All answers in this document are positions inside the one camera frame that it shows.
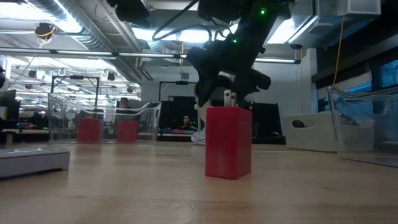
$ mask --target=red block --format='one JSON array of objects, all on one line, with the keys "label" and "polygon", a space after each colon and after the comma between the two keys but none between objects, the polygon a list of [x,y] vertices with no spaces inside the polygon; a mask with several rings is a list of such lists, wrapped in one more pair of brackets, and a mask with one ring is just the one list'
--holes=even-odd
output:
[{"label": "red block", "polygon": [[238,107],[208,108],[205,175],[237,180],[250,173],[251,132],[250,111]]},{"label": "red block", "polygon": [[137,139],[138,122],[118,121],[118,142],[134,143]]},{"label": "red block", "polygon": [[81,143],[99,143],[102,138],[100,119],[79,119],[77,129],[77,141]]}]

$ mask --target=ceiling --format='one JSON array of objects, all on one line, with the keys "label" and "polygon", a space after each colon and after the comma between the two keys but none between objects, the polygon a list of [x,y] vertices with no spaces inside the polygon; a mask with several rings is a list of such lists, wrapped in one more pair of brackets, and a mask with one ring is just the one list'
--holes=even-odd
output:
[{"label": "ceiling", "polygon": [[[321,0],[296,0],[295,4],[289,5],[292,18],[287,21],[279,18],[275,22],[266,43],[264,43],[267,50],[265,54],[260,54],[259,57],[299,59],[300,52],[289,47],[288,40],[291,40],[295,34],[298,34],[301,31],[301,35],[298,35],[294,41],[291,41],[291,44],[303,44],[305,47],[319,47],[320,45],[324,46],[334,44],[335,39],[332,37],[336,36],[338,32],[333,30],[340,27],[341,17],[338,15],[322,17],[320,10],[318,9],[320,8],[318,7],[319,1]],[[53,0],[44,0],[41,2],[53,2]],[[82,26],[78,31],[82,30],[84,35],[96,35],[96,39],[100,40],[101,43],[105,43],[107,46],[106,50],[118,52],[142,51],[180,54],[186,53],[193,46],[201,46],[203,44],[203,41],[201,40],[204,32],[203,30],[189,30],[185,33],[179,33],[176,39],[183,39],[185,41],[184,44],[174,40],[163,40],[153,43],[148,41],[150,38],[147,39],[148,36],[151,36],[154,29],[161,26],[165,21],[174,16],[178,10],[183,9],[190,1],[147,0],[151,8],[148,21],[153,26],[153,29],[149,30],[131,25],[127,22],[119,21],[114,13],[114,9],[110,8],[105,3],[105,0],[57,0],[57,2],[64,4],[63,6],[65,6],[65,4],[70,5],[70,7],[69,5],[64,7],[66,11],[71,10],[70,14],[66,14],[67,22],[72,25],[77,23],[78,25],[75,26]],[[33,33],[33,30],[40,22],[55,24],[57,27],[53,33],[51,41],[43,46],[44,49],[93,50],[93,48],[96,47],[92,46],[92,48],[90,48],[90,46],[84,43],[84,41],[81,40],[83,36],[82,33],[68,33],[71,30],[74,30],[75,27],[72,25],[67,27],[66,22],[56,19],[55,15],[51,14],[50,11],[43,12],[36,5],[33,7],[32,5],[27,4],[4,3],[0,0],[0,7],[8,9],[0,12],[0,47],[39,48],[43,40],[38,39]],[[205,24],[212,26],[213,24],[210,24],[198,17],[196,8],[197,6],[191,8],[191,10],[179,17],[174,23],[166,27],[166,29],[174,29],[188,24]],[[316,34],[311,33],[310,30],[314,24],[318,23],[321,19],[331,23],[333,29],[326,30],[324,32],[318,31]],[[358,18],[353,19],[353,17],[348,19],[348,25],[351,27],[351,31],[360,29],[368,22],[368,17],[362,20]],[[234,26],[234,24],[236,24],[236,22],[233,22],[229,26],[236,29],[237,25]],[[324,40],[325,37],[331,38],[328,38],[328,42],[320,41]],[[103,45],[99,47],[97,46],[99,50],[96,50],[106,51],[104,50],[105,48],[100,48]],[[16,78],[23,73],[24,69],[33,58],[32,54],[9,54],[5,56],[9,58],[9,61],[12,63],[12,72],[8,73],[10,75],[11,82],[14,82]],[[50,79],[30,78],[28,76],[29,70],[40,70],[40,74],[44,73],[49,77],[53,74],[58,74],[61,70],[66,71],[66,75],[71,74],[84,75],[87,77],[100,77],[100,84],[103,86],[99,90],[101,94],[128,95],[131,98],[137,99],[139,99],[141,94],[139,84],[142,82],[177,81],[181,79],[181,71],[190,74],[187,81],[198,81],[197,72],[187,61],[152,58],[144,58],[142,60],[139,58],[117,58],[116,60],[105,59],[106,60],[101,60],[100,58],[95,59],[81,56],[73,58],[37,57],[31,62],[27,71],[21,75],[18,81],[13,83],[12,87],[17,89],[18,92],[49,92]],[[115,81],[108,81],[106,79],[106,74],[108,72],[116,74]],[[27,83],[33,83],[32,90],[27,90],[25,88]],[[95,88],[90,86],[92,83],[88,80],[70,80],[68,83],[70,85],[85,86],[81,87],[81,89],[84,90],[79,91],[79,93],[84,95],[91,94],[90,92],[95,91]],[[126,92],[126,87],[128,85],[135,86],[133,93]],[[55,91],[68,93],[66,85],[58,86]],[[29,96],[25,93],[23,97],[30,100],[34,98],[34,96]]]}]

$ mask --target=wooden table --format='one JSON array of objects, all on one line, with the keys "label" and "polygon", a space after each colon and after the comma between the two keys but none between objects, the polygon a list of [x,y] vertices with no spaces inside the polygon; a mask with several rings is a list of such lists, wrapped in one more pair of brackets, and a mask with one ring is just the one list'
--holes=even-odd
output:
[{"label": "wooden table", "polygon": [[0,181],[0,223],[398,223],[398,169],[336,154],[253,146],[252,174],[221,180],[187,143],[55,147],[70,170]]}]

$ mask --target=clear plastic bin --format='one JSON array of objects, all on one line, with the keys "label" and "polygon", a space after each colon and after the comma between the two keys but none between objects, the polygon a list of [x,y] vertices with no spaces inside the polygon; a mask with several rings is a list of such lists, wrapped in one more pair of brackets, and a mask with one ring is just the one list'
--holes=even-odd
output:
[{"label": "clear plastic bin", "polygon": [[58,93],[49,94],[51,142],[154,144],[161,102],[138,109],[82,106]]},{"label": "clear plastic bin", "polygon": [[328,94],[338,155],[398,167],[398,88],[349,93],[330,87]]}]

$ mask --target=desk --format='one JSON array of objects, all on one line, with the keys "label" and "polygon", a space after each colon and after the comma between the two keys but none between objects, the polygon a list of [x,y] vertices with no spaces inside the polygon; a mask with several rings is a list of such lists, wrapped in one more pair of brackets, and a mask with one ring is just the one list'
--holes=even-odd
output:
[{"label": "desk", "polygon": [[71,150],[70,170],[2,181],[0,223],[398,220],[398,169],[336,154],[254,145],[252,173],[221,180],[204,176],[205,148],[193,144],[56,146]]}]

